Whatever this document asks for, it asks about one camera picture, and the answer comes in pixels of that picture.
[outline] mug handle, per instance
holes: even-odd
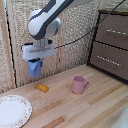
[[[87,82],[87,84],[84,86],[84,90],[87,88],[87,86],[89,85],[89,81],[85,81],[85,82]]]

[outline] gray drawer unit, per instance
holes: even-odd
[[[94,42],[90,63],[128,80],[128,52],[125,50]]]
[[[128,49],[128,16],[109,15],[98,27],[96,41]]]

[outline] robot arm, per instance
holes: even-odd
[[[93,0],[50,0],[43,8],[30,13],[28,30],[35,43],[22,46],[23,59],[28,61],[28,74],[37,77],[41,74],[42,60],[55,53],[50,37],[61,31],[61,20],[56,18],[62,11],[87,4]]]
[[[40,40],[47,37],[49,33],[52,33],[50,36],[59,33],[61,28],[60,20],[57,19],[57,21],[54,21],[54,23],[52,23],[52,21],[62,11],[64,11],[66,8],[69,9],[75,6],[87,4],[92,1],[93,0],[50,0],[50,2],[43,9],[31,12],[30,21],[28,24],[30,35],[35,40]]]

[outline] wooden table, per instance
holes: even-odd
[[[90,85],[83,94],[71,91],[73,77],[82,75]],[[49,86],[43,93],[38,83]],[[110,128],[128,102],[128,86],[86,65],[0,94],[20,95],[32,104],[33,112],[22,128]]]

